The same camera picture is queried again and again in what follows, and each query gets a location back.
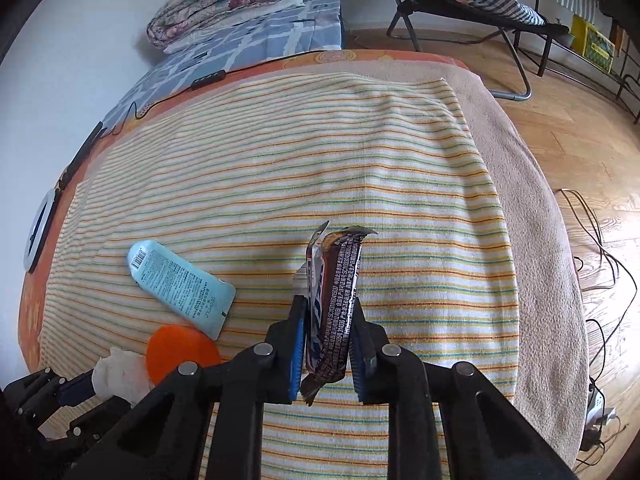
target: orange object on shelf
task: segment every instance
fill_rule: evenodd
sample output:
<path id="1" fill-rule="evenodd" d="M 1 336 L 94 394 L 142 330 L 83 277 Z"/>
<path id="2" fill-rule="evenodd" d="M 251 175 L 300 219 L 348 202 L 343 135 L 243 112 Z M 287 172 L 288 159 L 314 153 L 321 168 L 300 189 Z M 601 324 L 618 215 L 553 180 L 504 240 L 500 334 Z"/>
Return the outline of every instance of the orange object on shelf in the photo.
<path id="1" fill-rule="evenodd" d="M 203 368 L 222 362 L 216 344 L 191 326 L 163 325 L 146 344 L 146 370 L 153 384 L 159 384 L 185 361 Z"/>

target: folding chair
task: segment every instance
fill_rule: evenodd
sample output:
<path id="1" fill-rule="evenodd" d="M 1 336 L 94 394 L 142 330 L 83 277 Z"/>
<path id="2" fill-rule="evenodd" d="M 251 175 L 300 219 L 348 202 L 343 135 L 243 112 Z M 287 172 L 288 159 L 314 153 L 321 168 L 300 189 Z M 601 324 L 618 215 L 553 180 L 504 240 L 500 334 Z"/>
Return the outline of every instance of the folding chair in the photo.
<path id="1" fill-rule="evenodd" d="M 565 35 L 569 32 L 569 29 L 564 25 L 559 25 L 557 23 L 549 23 L 546 18 L 544 25 L 526 25 L 522 22 L 517 22 L 515 20 L 510 20 L 509 18 L 504 18 L 501 16 L 497 16 L 495 14 L 491 14 L 489 12 L 485 12 L 484 10 L 476 9 L 474 7 L 470 7 L 468 5 L 462 4 L 456 0 L 395 0 L 396 5 L 398 6 L 396 10 L 396 15 L 391 20 L 391 24 L 386 31 L 386 34 L 390 38 L 398 38 L 402 40 L 411 40 L 414 44 L 414 49 L 416 52 L 421 52 L 420 44 L 418 40 L 427 40 L 427 41 L 449 41 L 451 43 L 461 43 L 461 44 L 479 44 L 483 41 L 490 40 L 496 36 L 502 36 L 507 47 L 509 48 L 509 52 L 511 53 L 511 57 L 513 57 L 516 66 L 518 67 L 518 71 L 520 72 L 520 76 L 522 77 L 522 81 L 525 85 L 525 92 L 522 94 L 518 94 L 515 92 L 505 92 L 502 90 L 490 90 L 491 94 L 495 98 L 499 99 L 510 99 L 513 101 L 525 101 L 531 97 L 531 85 L 529 83 L 529 79 L 527 78 L 527 73 L 522 66 L 522 62 L 518 57 L 518 53 L 510 38 L 507 36 L 507 32 L 515 31 L 516 40 L 520 39 L 521 32 L 531 32 L 533 34 L 539 34 L 545 37 L 545 49 L 542 55 L 542 62 L 546 64 L 546 60 L 548 59 L 549 52 L 551 50 L 551 44 L 553 39 L 557 39 L 562 35 Z M 442 40 L 437 38 L 418 38 L 415 35 L 414 26 L 409 19 L 409 16 L 414 12 L 425 12 L 427 14 L 435 14 L 437 16 L 443 16 L 445 18 L 454 18 L 456 20 L 463 20 L 466 22 L 473 23 L 483 23 L 485 25 L 491 25 L 492 27 L 496 27 L 498 30 L 492 32 L 491 34 L 485 36 L 484 38 L 480 38 L 479 40 L 471 40 L 471 41 L 457 41 L 457 40 Z M 393 31 L 398 24 L 398 21 L 402 18 L 404 24 L 406 25 L 406 30 L 408 32 L 407 36 L 395 36 L 393 35 Z"/>

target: metal bolt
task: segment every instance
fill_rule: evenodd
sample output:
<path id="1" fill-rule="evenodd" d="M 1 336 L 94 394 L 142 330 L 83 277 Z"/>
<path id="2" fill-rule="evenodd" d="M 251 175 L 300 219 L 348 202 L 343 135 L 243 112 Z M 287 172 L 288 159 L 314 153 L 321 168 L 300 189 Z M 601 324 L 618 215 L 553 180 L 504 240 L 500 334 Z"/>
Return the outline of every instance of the metal bolt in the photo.
<path id="1" fill-rule="evenodd" d="M 180 375 L 193 375 L 198 371 L 198 364 L 193 361 L 185 361 L 178 366 L 178 373 Z"/>
<path id="2" fill-rule="evenodd" d="M 273 352 L 273 346 L 269 343 L 258 343 L 254 346 L 254 354 L 256 355 L 271 355 Z"/>
<path id="3" fill-rule="evenodd" d="M 471 376 L 474 374 L 474 366 L 466 361 L 460 361 L 456 364 L 456 371 L 460 375 Z"/>
<path id="4" fill-rule="evenodd" d="M 387 343 L 382 347 L 382 353 L 389 357 L 398 357 L 402 349 L 398 345 Z"/>

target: brown wrapper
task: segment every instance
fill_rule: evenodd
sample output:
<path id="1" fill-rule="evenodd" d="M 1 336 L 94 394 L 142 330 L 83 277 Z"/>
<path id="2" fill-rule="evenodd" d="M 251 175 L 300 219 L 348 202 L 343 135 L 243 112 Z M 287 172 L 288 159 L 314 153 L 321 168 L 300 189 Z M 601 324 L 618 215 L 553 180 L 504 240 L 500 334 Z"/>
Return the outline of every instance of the brown wrapper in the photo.
<path id="1" fill-rule="evenodd" d="M 344 377 L 361 245 L 365 236 L 375 234 L 366 227 L 352 226 L 321 240 L 328 223 L 316 230 L 306 248 L 310 308 L 306 369 L 310 373 L 300 384 L 300 393 L 309 406 L 322 386 Z"/>

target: blue checkered sheet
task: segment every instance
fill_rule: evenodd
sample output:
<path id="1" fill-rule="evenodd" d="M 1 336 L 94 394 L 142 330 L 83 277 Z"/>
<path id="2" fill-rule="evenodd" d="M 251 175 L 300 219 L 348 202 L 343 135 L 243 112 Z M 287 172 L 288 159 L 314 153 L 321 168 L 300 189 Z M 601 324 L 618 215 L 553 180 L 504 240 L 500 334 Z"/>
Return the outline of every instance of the blue checkered sheet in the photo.
<path id="1" fill-rule="evenodd" d="M 340 50 L 340 0 L 303 0 L 293 7 L 224 28 L 170 54 L 147 72 L 103 119 L 107 133 L 124 120 L 133 101 L 145 107 L 203 76 L 313 50 Z"/>

